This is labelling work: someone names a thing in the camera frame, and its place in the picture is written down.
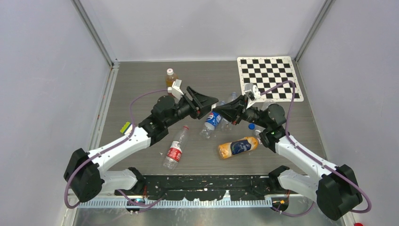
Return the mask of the clear plastic bottle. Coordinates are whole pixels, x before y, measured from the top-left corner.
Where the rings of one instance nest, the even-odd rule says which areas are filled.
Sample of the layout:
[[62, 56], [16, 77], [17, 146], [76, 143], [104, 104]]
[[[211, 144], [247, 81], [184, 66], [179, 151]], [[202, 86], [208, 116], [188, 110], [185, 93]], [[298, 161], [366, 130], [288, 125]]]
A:
[[[228, 103], [234, 101], [236, 98], [237, 98], [237, 93], [236, 92], [232, 92], [228, 96], [228, 98], [226, 100], [226, 103], [228, 104]], [[222, 122], [221, 122], [221, 130], [223, 132], [229, 132], [229, 131], [232, 130], [232, 123], [230, 122], [230, 119], [231, 119], [231, 114], [229, 114], [229, 116], [227, 116], [227, 117], [223, 116], [223, 119], [222, 119]]]

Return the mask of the crushed Pepsi bottle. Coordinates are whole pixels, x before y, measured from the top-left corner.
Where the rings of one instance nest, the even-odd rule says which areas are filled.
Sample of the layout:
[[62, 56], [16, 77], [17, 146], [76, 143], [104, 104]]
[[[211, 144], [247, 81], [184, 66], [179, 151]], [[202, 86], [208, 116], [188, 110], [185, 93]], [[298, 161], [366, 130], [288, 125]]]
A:
[[219, 123], [222, 120], [222, 116], [215, 112], [214, 109], [212, 109], [212, 111], [209, 113], [209, 115], [207, 116], [207, 119], [204, 122], [203, 128], [200, 131], [199, 135], [203, 138], [209, 139], [216, 127], [219, 125]]

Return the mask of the yellow red label bottle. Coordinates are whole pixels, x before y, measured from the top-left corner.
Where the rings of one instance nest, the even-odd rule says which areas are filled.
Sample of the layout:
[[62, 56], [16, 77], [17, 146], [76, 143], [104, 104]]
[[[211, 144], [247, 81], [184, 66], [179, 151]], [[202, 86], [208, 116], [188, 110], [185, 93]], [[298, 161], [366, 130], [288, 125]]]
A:
[[170, 96], [173, 96], [172, 91], [171, 91], [172, 90], [171, 87], [173, 85], [173, 82], [176, 81], [177, 79], [178, 79], [178, 76], [177, 76], [177, 74], [175, 72], [171, 76], [166, 74], [165, 82], [166, 82], [168, 94]]

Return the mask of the white QR bottle cap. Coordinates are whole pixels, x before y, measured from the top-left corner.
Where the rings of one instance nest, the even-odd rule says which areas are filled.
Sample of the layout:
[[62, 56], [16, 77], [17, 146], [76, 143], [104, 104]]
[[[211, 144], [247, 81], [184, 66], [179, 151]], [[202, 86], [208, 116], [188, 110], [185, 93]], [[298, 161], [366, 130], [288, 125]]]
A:
[[171, 76], [174, 74], [174, 70], [172, 68], [167, 69], [167, 75]]

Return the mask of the red label water bottle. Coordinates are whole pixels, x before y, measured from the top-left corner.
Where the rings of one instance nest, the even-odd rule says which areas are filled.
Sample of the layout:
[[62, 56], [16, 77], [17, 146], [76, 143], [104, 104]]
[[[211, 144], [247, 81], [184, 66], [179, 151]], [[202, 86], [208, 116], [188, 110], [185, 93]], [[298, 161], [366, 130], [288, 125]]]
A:
[[175, 135], [171, 146], [164, 159], [163, 166], [167, 169], [174, 170], [179, 164], [183, 155], [183, 150], [189, 140], [189, 127], [184, 125]]

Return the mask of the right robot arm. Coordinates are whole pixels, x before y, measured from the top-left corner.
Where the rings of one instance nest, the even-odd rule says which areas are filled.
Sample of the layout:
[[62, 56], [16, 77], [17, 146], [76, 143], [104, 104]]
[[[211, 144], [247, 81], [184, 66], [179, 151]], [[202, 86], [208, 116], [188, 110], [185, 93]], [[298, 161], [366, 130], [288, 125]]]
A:
[[233, 125], [247, 121], [263, 128], [259, 133], [262, 144], [305, 172], [300, 175], [283, 166], [274, 170], [274, 177], [268, 181], [274, 193], [291, 190], [301, 194], [331, 220], [338, 220], [362, 203], [353, 170], [347, 165], [336, 166], [300, 144], [286, 131], [285, 111], [279, 104], [269, 102], [264, 110], [249, 107], [248, 98], [241, 95], [214, 111]]

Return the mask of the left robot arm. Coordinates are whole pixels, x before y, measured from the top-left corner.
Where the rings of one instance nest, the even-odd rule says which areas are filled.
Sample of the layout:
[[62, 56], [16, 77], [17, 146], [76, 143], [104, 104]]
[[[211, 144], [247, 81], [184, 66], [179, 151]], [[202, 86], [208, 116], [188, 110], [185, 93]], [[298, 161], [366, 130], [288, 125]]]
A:
[[78, 198], [78, 203], [92, 200], [102, 192], [123, 189], [133, 195], [144, 190], [144, 182], [139, 179], [136, 169], [111, 171], [110, 168], [133, 153], [146, 149], [168, 134], [168, 128], [190, 116], [201, 119], [206, 116], [219, 100], [203, 95], [191, 87], [181, 93], [176, 102], [172, 96], [161, 96], [151, 110], [151, 114], [124, 135], [100, 148], [84, 151], [75, 150], [64, 173], [67, 182], [64, 192], [65, 205], [76, 208], [68, 202], [69, 191]]

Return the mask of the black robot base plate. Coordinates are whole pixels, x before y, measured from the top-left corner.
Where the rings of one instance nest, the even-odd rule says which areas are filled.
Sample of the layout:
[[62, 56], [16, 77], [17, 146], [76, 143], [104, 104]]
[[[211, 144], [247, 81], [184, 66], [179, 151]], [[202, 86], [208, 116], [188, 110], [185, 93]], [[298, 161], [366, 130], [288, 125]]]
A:
[[227, 194], [232, 201], [252, 201], [287, 194], [277, 181], [261, 175], [145, 175], [136, 185], [123, 193], [168, 201], [219, 201]]

